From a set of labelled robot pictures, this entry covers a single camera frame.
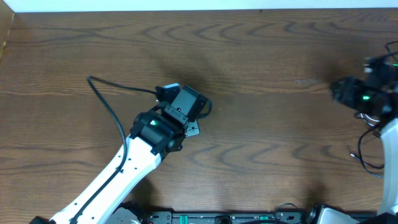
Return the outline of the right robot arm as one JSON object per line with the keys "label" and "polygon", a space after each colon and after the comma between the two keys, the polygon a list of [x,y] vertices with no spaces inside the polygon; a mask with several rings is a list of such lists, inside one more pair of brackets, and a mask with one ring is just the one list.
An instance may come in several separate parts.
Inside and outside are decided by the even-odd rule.
{"label": "right robot arm", "polygon": [[[397,223],[397,64],[391,59],[397,52],[367,58],[365,80],[344,77],[330,85],[333,99],[345,105],[362,119],[375,117],[378,122],[358,139],[358,157],[364,170],[383,179],[383,194],[380,209],[375,217],[363,223]],[[371,172],[363,161],[361,141],[367,134],[378,130],[384,151],[383,174]]]}

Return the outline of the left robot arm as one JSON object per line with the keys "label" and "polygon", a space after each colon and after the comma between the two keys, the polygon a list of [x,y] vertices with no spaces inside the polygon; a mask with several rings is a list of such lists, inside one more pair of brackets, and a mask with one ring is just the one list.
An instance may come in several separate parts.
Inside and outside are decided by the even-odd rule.
{"label": "left robot arm", "polygon": [[199,134],[197,121],[209,115],[212,102],[189,86],[157,86],[158,104],[137,115],[111,162],[68,206],[52,218],[32,223],[107,223],[129,192],[183,141]]}

